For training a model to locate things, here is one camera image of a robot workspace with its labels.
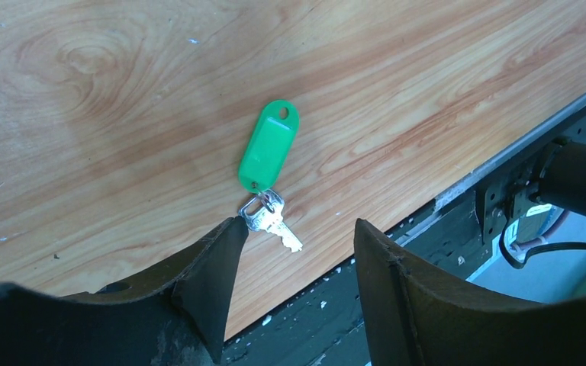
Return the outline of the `small silver key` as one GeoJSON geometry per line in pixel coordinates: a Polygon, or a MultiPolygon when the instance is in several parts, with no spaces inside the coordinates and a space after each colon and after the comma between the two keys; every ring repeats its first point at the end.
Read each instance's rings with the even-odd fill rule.
{"type": "Polygon", "coordinates": [[[285,224],[282,215],[284,206],[285,201],[279,194],[269,189],[250,198],[239,209],[238,214],[246,221],[249,230],[265,231],[278,236],[284,247],[291,252],[300,252],[303,244],[285,224]]]}

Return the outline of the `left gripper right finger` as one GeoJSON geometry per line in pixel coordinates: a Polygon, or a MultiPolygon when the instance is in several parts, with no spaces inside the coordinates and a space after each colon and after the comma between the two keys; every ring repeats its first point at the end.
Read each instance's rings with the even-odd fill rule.
{"type": "Polygon", "coordinates": [[[586,297],[544,304],[480,287],[355,224],[373,365],[586,365],[586,297]]]}

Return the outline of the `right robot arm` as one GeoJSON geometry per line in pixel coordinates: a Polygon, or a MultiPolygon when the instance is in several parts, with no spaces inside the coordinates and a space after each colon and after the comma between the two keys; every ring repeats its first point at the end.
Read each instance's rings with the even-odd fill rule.
{"type": "Polygon", "coordinates": [[[517,196],[538,204],[551,204],[586,217],[586,144],[554,141],[543,147],[530,170],[527,183],[516,186],[508,201],[514,218],[517,196]]]}

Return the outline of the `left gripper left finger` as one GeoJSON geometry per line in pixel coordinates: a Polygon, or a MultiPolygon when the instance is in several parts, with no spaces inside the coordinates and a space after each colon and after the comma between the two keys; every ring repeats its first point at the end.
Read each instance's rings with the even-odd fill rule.
{"type": "Polygon", "coordinates": [[[248,237],[241,217],[95,293],[0,282],[0,365],[219,365],[248,237]]]}

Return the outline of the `green key tag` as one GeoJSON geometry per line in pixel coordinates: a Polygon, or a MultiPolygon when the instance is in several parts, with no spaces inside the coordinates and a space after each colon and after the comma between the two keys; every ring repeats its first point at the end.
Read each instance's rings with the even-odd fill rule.
{"type": "Polygon", "coordinates": [[[238,168],[238,180],[250,193],[272,188],[300,126],[297,108],[274,100],[261,111],[238,168]]]}

